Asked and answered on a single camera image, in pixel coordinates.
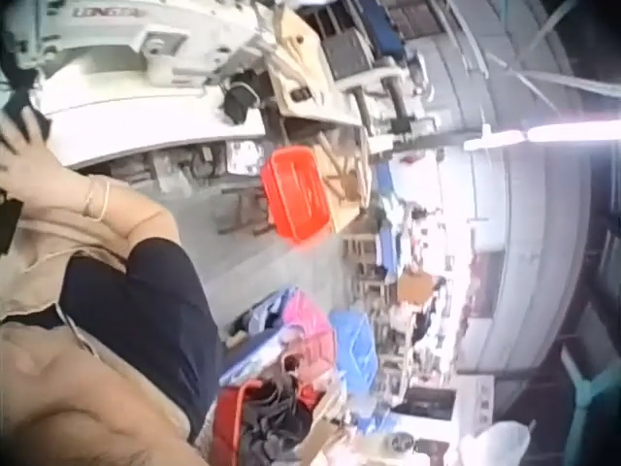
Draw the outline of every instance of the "gray floor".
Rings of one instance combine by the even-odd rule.
[[[350,302],[350,278],[338,236],[291,248],[274,234],[218,235],[216,226],[230,216],[231,200],[203,190],[188,199],[166,200],[180,225],[219,325],[230,323],[253,303],[286,285],[298,285],[326,312]],[[0,259],[0,293],[14,270]]]

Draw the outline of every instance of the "red plastic basket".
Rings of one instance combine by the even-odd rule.
[[[253,379],[242,386],[222,388],[213,413],[211,466],[238,466],[242,409],[246,391],[259,388],[262,384],[261,381]]]
[[[328,197],[310,148],[275,150],[261,170],[261,181],[282,238],[300,244],[331,227]]]
[[[324,331],[291,342],[283,352],[284,365],[289,356],[298,360],[298,380],[300,385],[314,383],[337,363],[336,340],[333,330]]]

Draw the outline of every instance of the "white wall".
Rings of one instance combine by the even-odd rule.
[[[454,3],[483,52],[511,63],[515,51],[530,42],[544,20],[541,8],[534,11],[525,1],[510,2],[508,33],[486,0]],[[459,40],[474,63],[466,37],[460,34]],[[524,67],[567,72],[567,58],[558,45],[556,38],[542,43],[526,57]],[[425,55],[436,88],[436,99],[428,110],[444,116],[443,129],[480,126],[481,114],[497,128],[521,127],[556,117],[523,84],[490,60],[489,80],[478,72],[467,73],[459,51],[446,36],[413,41],[409,47]],[[552,86],[543,86],[542,90],[561,111],[579,110],[571,91]],[[565,316],[584,252],[590,202],[585,155],[575,148],[542,146],[477,153],[472,163],[458,150],[447,155],[443,168],[447,201],[454,203],[454,209],[465,209],[472,216],[477,210],[479,217],[487,218],[477,225],[480,249],[507,250],[494,318],[471,324],[461,368],[522,369],[543,360]],[[516,395],[517,389],[513,389],[497,398],[499,409]]]

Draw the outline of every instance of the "dark clothing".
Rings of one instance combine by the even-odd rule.
[[[126,274],[74,256],[59,304],[183,410],[193,442],[219,390],[223,345],[185,251],[166,240],[145,240],[130,253]],[[63,324],[54,308],[9,320],[45,328]]]

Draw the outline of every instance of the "seated worker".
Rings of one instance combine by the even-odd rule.
[[[68,244],[58,235],[22,270],[29,282],[0,296],[2,463],[205,466],[194,445],[223,347],[175,220],[126,186],[63,168],[31,109],[27,137],[1,118],[0,187],[24,203],[23,224],[57,213],[126,251],[115,267],[104,248],[52,252]],[[41,253],[44,236],[16,239]]]

